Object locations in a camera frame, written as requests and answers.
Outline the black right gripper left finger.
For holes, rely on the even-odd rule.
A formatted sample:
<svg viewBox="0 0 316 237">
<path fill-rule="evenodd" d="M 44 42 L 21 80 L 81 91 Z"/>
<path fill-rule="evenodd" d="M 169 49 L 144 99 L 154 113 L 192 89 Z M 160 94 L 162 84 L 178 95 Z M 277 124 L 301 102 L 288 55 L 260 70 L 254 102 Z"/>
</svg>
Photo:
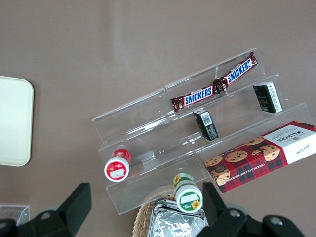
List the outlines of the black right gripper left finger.
<svg viewBox="0 0 316 237">
<path fill-rule="evenodd" d="M 92 207 L 89 183 L 81 183 L 56 209 L 37 215 L 31 224 L 34 237 L 74 237 Z"/>
</svg>

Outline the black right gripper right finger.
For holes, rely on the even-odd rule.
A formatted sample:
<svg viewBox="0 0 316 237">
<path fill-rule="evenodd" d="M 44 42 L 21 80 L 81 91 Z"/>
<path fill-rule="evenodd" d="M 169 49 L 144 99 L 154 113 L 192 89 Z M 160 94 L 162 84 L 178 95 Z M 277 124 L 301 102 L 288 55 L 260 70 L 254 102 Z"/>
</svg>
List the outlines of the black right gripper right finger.
<svg viewBox="0 0 316 237">
<path fill-rule="evenodd" d="M 213 183 L 203 183 L 203 210 L 208 226 L 199 237 L 261 237 L 262 223 L 238 208 L 228 208 Z"/>
</svg>

